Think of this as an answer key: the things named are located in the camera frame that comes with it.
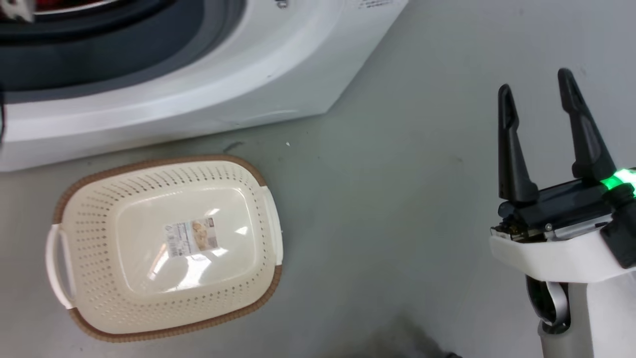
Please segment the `white front-load washing machine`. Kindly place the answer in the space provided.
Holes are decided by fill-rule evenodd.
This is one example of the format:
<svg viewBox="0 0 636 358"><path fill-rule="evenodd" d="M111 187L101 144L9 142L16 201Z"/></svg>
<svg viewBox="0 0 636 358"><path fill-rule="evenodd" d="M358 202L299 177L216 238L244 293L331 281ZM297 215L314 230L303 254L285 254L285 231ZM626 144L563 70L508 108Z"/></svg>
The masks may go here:
<svg viewBox="0 0 636 358"><path fill-rule="evenodd" d="M0 22L0 172L304 116L408 0L118 0Z"/></svg>

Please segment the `cream plastic laundry basket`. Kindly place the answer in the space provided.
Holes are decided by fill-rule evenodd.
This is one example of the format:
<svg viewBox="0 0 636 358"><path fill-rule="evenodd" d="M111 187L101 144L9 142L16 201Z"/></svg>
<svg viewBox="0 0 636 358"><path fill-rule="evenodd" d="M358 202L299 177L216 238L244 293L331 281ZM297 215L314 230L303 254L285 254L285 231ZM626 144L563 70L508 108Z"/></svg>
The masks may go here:
<svg viewBox="0 0 636 358"><path fill-rule="evenodd" d="M213 217L218 249L169 258L164 226ZM272 297L283 270L273 195L227 155L177 157L86 176L57 202L45 262L87 335L124 343L210 328Z"/></svg>

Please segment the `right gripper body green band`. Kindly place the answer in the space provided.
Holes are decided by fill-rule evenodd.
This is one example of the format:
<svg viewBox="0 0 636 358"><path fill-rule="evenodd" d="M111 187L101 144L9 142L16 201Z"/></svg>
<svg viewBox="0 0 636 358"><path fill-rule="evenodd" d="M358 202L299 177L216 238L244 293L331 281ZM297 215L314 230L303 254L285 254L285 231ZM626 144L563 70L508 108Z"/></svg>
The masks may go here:
<svg viewBox="0 0 636 358"><path fill-rule="evenodd" d="M636 272L636 168L600 182L538 190L526 169L500 171L500 262L537 281L595 283Z"/></svg>

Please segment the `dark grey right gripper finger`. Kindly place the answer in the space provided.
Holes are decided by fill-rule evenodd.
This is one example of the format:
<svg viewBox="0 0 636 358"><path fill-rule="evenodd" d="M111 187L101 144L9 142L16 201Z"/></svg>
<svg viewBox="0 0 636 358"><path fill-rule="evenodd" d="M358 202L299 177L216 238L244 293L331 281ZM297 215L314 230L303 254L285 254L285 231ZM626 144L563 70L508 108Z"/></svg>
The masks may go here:
<svg viewBox="0 0 636 358"><path fill-rule="evenodd" d="M570 120L575 156L571 166L573 176L598 182L610 178L617 171L616 165L572 71L559 69L558 84L561 104Z"/></svg>
<svg viewBox="0 0 636 358"><path fill-rule="evenodd" d="M509 84L498 93L499 197L511 203L531 203L539 198L531 181L518 138L519 116Z"/></svg>

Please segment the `red garment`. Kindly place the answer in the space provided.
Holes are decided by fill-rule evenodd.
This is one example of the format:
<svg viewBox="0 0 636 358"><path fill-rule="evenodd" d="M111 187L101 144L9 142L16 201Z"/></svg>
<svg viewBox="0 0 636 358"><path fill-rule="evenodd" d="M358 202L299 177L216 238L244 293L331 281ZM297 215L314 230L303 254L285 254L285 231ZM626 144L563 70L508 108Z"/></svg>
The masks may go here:
<svg viewBox="0 0 636 358"><path fill-rule="evenodd" d="M35 0L35 14L60 14L105 6L118 0Z"/></svg>

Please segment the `printed paper label sticker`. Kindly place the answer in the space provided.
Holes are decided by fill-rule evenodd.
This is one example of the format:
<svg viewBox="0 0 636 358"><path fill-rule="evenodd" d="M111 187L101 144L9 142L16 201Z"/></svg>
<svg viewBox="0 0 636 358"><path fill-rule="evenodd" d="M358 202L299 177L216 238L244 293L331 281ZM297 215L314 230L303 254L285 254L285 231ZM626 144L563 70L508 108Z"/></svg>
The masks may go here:
<svg viewBox="0 0 636 358"><path fill-rule="evenodd" d="M163 231L169 258L192 256L219 247L213 217L169 224Z"/></svg>

